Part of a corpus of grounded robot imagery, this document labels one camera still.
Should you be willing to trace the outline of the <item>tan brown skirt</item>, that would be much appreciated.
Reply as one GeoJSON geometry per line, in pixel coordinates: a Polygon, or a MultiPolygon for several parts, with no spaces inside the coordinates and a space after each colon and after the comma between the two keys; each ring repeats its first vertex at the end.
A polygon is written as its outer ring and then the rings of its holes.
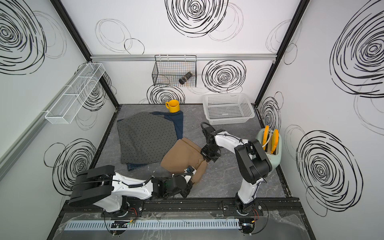
{"type": "Polygon", "coordinates": [[[207,169],[207,161],[201,154],[201,148],[187,138],[177,140],[175,145],[166,153],[161,161],[161,167],[172,174],[181,174],[189,166],[196,170],[192,177],[193,183],[198,183],[207,169]]]}

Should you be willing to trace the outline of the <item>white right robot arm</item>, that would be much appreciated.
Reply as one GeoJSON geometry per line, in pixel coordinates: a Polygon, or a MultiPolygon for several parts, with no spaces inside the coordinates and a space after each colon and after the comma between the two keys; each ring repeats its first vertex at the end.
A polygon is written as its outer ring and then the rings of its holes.
{"type": "Polygon", "coordinates": [[[221,149],[234,153],[240,174],[243,178],[240,189],[235,196],[237,212],[245,216],[252,211],[256,195],[262,182],[273,170],[261,143],[258,140],[244,140],[226,131],[204,133],[206,145],[201,154],[207,161],[215,162],[221,156],[221,149]]]}

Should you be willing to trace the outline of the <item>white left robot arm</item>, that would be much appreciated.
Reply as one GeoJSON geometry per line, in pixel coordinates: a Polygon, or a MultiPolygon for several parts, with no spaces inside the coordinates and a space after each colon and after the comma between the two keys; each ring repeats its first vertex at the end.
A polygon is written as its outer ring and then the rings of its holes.
{"type": "Polygon", "coordinates": [[[120,211],[123,198],[139,200],[167,199],[175,195],[187,197],[192,186],[192,177],[197,171],[188,166],[183,173],[171,177],[138,180],[115,172],[115,167],[107,165],[79,173],[73,185],[69,200],[71,207],[95,205],[108,213],[120,211]]]}

